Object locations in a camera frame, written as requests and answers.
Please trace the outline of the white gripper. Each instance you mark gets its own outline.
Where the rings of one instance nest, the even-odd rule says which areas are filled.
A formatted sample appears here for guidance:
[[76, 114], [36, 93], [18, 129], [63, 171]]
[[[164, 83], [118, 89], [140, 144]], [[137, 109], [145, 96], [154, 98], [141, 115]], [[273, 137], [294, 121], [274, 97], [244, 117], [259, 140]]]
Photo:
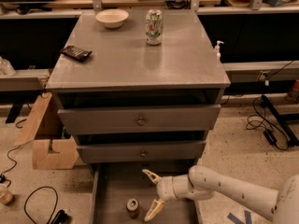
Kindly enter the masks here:
[[142, 172], [156, 185], [160, 198], [159, 200], [153, 200], [148, 213], [144, 217], [145, 222], [153, 220], [164, 209], [165, 203], [185, 198], [191, 190], [187, 175], [160, 177], [148, 169], [143, 169]]

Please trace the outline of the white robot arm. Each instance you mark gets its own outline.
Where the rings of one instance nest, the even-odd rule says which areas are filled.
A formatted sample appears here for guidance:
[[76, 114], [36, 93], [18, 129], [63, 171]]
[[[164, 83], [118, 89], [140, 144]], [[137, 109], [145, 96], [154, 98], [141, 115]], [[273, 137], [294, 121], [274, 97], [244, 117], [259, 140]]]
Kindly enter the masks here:
[[158, 176], [148, 169], [142, 172], [156, 185], [159, 199], [154, 199], [146, 222], [154, 219], [166, 203], [178, 199], [206, 200], [214, 191], [247, 207], [273, 224], [298, 224], [299, 175], [288, 178], [279, 190], [269, 189], [221, 175], [203, 165], [194, 165], [186, 175]]

